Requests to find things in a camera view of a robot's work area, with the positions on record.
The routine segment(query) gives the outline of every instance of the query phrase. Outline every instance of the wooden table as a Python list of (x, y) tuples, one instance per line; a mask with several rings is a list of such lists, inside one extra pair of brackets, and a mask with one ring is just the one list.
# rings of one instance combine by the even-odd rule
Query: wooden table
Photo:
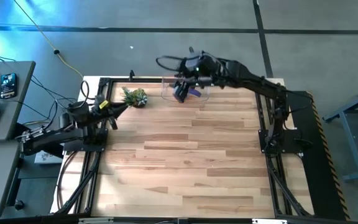
[[(84, 77), (90, 96), (96, 94), (99, 78)], [(145, 108), (126, 110), (117, 131), (108, 125), (92, 216), (274, 216), (255, 93), (210, 88), (208, 101), (179, 104), (162, 99), (161, 83), (117, 83), (114, 101), (121, 101), (123, 86), (143, 88), (149, 100)], [(293, 127), (291, 119), (287, 126)], [(63, 176), (63, 201), (78, 185), (83, 157), (78, 153)], [(284, 154), (283, 163), (288, 187), (313, 213), (301, 160)], [(56, 209), (54, 201), (51, 212)]]

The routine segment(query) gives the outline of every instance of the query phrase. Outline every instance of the phone screen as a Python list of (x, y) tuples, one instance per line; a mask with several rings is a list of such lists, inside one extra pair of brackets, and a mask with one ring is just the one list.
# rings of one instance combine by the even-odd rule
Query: phone screen
[(16, 96), (17, 78), (15, 73), (1, 75), (0, 99), (6, 100)]

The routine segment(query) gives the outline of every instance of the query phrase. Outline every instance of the yellow and black hazard stripe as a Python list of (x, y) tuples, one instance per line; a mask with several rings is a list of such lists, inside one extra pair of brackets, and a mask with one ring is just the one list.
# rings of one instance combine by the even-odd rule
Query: yellow and black hazard stripe
[[(307, 92), (310, 97), (313, 99), (313, 95), (310, 93), (310, 92)], [(314, 105), (314, 100), (312, 101), (311, 103), (311, 108), (313, 109), (313, 113), (314, 113), (314, 118), (316, 118), (316, 123), (317, 123), (317, 126), (318, 126), (318, 131), (320, 132), (320, 136), (321, 136), (321, 140), (323, 141), (323, 145), (324, 145), (324, 150), (326, 151), (326, 156), (327, 156), (327, 159), (328, 159), (328, 164), (329, 166), (331, 167), (331, 173), (333, 175), (333, 179), (334, 179), (334, 182), (335, 182), (335, 187), (336, 187), (336, 190), (338, 192), (338, 196), (339, 196), (339, 199), (341, 201), (341, 204), (342, 204), (342, 209), (343, 209), (343, 212), (345, 213), (345, 219), (347, 221), (349, 221), (351, 218), (349, 216), (349, 212), (347, 211), (347, 206), (346, 206), (346, 202), (345, 202), (345, 198), (343, 196), (343, 192), (342, 192), (342, 189), (341, 189), (341, 185), (339, 183), (339, 180), (338, 180), (338, 176), (336, 174), (336, 171), (335, 171), (335, 167), (334, 167), (334, 162), (333, 162), (333, 159), (331, 157), (331, 153), (329, 152), (329, 149), (328, 149), (328, 143), (327, 143), (327, 139), (326, 139), (326, 136), (324, 135), (324, 130), (323, 130), (323, 125), (321, 125), (321, 121), (320, 121), (320, 117), (318, 116), (318, 112), (317, 112), (317, 108), (316, 108), (316, 105)]]

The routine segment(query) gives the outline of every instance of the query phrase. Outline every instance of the clear plastic container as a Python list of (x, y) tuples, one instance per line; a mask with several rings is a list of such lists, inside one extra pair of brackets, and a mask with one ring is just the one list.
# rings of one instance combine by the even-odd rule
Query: clear plastic container
[(161, 86), (161, 97), (169, 104), (169, 105), (179, 105), (179, 104), (191, 104), (191, 105), (200, 105), (204, 106), (205, 102), (209, 99), (209, 87), (206, 86), (201, 89), (199, 86), (195, 86), (189, 93), (185, 99), (184, 103), (179, 103), (177, 99), (173, 96), (173, 87), (175, 86), (176, 81), (180, 81), (179, 78), (175, 77), (163, 77), (162, 78), (162, 86)]

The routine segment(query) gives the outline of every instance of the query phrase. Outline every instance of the succulent plant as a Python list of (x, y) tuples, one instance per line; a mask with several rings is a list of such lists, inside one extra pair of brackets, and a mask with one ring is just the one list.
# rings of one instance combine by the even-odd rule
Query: succulent plant
[(147, 103), (147, 95), (143, 89), (138, 88), (137, 90), (130, 91), (128, 88), (123, 87), (124, 90), (124, 102), (128, 106), (143, 107)]

